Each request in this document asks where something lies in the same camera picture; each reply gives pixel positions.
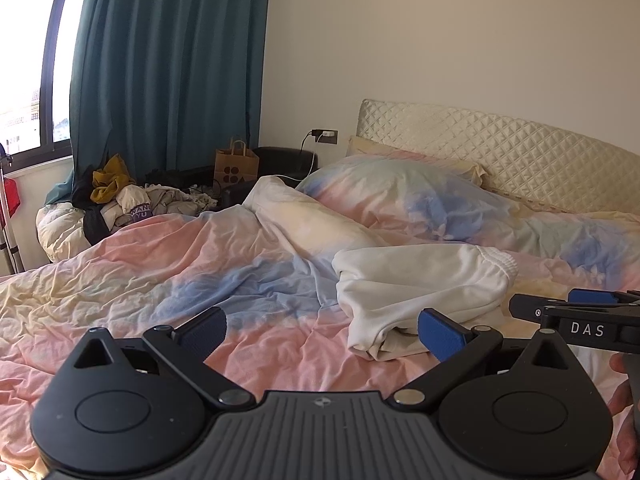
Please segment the person right hand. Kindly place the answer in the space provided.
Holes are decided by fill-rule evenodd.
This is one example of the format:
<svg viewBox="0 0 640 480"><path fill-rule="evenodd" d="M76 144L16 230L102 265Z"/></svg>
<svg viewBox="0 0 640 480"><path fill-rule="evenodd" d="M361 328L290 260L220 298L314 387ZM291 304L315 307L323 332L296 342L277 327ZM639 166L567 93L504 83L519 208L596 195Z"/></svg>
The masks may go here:
<svg viewBox="0 0 640 480"><path fill-rule="evenodd" d="M610 367L616 373L626 374L624 356L621 353L614 354L610 359ZM625 408L629 408L633 400L629 379L626 379L615 389L612 398L608 401L608 408L615 416ZM620 452L618 454L620 469L624 474L630 474L636 470L638 465L638 437L634 429L634 411L630 411L620 425L616 443L618 452Z"/></svg>

